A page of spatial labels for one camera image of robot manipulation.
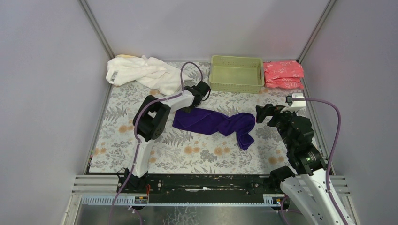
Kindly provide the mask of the purple microfibre towel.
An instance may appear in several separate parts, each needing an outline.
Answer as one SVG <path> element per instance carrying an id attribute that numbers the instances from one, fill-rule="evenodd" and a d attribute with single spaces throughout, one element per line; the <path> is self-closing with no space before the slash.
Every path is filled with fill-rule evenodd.
<path id="1" fill-rule="evenodd" d="M 172 127 L 204 135 L 218 132 L 229 136 L 235 133 L 239 148 L 247 150 L 254 143 L 249 133 L 253 130 L 255 123 L 255 117 L 250 113 L 240 112 L 227 116 L 221 112 L 194 108 L 190 112 L 178 110 Z"/>

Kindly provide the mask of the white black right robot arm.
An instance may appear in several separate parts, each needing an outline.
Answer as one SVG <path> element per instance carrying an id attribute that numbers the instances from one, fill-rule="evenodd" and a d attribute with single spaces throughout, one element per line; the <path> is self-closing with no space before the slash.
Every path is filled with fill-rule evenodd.
<path id="1" fill-rule="evenodd" d="M 275 186 L 292 200 L 313 225 L 353 225 L 355 221 L 344 208 L 330 180 L 327 164 L 313 145 L 314 131 L 309 118 L 298 116 L 305 101 L 288 106 L 266 104 L 256 106 L 256 122 L 275 127 L 287 149 L 290 166 L 271 172 Z"/>

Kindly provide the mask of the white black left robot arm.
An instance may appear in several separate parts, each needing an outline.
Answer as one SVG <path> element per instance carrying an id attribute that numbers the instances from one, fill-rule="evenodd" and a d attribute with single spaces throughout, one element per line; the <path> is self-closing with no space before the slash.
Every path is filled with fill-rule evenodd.
<path id="1" fill-rule="evenodd" d="M 170 113 L 180 109 L 190 112 L 207 100 L 210 92 L 210 86 L 201 81 L 191 87 L 185 86 L 180 93 L 163 98 L 149 95 L 144 99 L 133 119 L 136 150 L 124 183 L 133 189 L 144 188 L 152 145 L 163 133 Z"/>

